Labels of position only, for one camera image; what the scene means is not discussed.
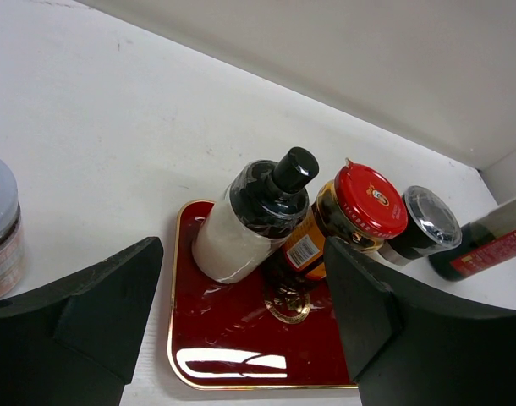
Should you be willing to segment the tall clear bottle black cap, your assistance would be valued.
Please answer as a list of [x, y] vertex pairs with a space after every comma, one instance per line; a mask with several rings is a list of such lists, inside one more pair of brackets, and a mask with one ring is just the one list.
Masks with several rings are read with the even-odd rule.
[[457, 282], [516, 257], [516, 198], [461, 228], [461, 244], [430, 255], [434, 271]]

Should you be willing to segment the jar with white pink lid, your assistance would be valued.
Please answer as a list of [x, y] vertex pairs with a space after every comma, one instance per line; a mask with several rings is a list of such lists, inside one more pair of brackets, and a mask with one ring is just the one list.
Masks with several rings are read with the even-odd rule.
[[11, 291], [25, 273], [25, 243], [18, 185], [0, 159], [0, 298]]

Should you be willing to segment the white bottle black cap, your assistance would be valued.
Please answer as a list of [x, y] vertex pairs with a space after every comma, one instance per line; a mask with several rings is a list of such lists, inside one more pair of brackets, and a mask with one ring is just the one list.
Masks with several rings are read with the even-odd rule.
[[192, 244], [196, 265], [210, 279], [237, 283], [278, 250], [310, 208], [307, 184], [316, 158], [295, 146], [276, 162], [250, 162], [217, 200]]

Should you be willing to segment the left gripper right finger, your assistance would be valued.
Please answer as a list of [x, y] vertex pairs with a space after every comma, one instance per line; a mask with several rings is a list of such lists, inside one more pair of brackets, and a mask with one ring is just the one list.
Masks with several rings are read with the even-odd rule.
[[337, 237], [324, 261], [364, 405], [516, 405], [516, 310], [433, 288]]

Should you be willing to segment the jar with dark grey lid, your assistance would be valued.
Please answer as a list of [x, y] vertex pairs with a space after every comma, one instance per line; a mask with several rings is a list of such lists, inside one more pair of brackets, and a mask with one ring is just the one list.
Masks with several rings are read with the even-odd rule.
[[384, 242], [377, 253], [395, 266], [457, 248], [462, 230], [449, 206], [431, 190], [409, 186], [402, 195], [408, 213], [407, 227]]

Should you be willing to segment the red lid sauce jar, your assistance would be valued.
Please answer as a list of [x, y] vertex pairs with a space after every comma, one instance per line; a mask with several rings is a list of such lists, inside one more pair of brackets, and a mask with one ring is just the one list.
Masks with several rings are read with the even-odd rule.
[[407, 225], [408, 212], [396, 188], [375, 169], [347, 160], [322, 186], [304, 221], [264, 261], [262, 274], [280, 293], [307, 293], [326, 278], [327, 238], [375, 252]]

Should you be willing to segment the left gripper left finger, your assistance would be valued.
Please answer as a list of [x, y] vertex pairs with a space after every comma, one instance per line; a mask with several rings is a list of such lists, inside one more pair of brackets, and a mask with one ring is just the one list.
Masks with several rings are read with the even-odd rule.
[[148, 237], [0, 300], [0, 405], [118, 405], [133, 378], [162, 268]]

